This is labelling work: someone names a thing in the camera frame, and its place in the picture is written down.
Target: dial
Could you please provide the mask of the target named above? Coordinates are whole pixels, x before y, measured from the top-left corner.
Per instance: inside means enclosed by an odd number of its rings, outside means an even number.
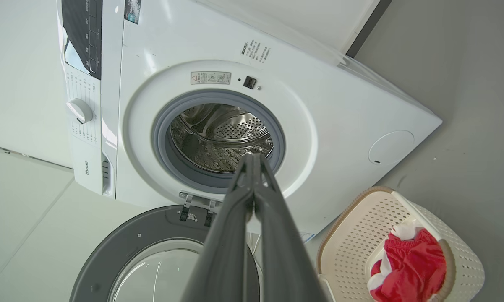
[[[76,98],[67,102],[66,105],[79,123],[85,124],[93,119],[93,111],[85,101]]]

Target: white washing machine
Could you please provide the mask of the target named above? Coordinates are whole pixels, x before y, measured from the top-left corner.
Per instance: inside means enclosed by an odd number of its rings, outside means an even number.
[[[240,157],[259,152],[307,239],[441,124],[360,63],[196,1],[58,8],[75,179],[146,210],[215,213]]]

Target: gray floor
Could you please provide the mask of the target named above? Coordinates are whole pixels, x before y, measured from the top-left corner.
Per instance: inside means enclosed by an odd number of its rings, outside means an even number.
[[[470,245],[475,300],[504,300],[504,0],[394,0],[356,59],[444,120],[379,184]]]

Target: washing machine door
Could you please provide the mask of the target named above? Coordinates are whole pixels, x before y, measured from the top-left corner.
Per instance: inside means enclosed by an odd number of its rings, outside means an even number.
[[[81,269],[70,302],[178,302],[210,228],[208,210],[166,206],[140,214],[108,235]],[[259,277],[248,249],[248,301],[259,302]]]

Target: warning label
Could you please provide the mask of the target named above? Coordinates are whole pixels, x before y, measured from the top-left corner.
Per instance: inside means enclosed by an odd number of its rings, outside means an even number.
[[[229,85],[231,73],[223,71],[195,71],[190,74],[190,84],[225,84]]]
[[[256,40],[244,43],[243,49],[240,51],[240,55],[249,57],[259,63],[265,63],[269,58],[269,54],[271,54],[271,48]]]

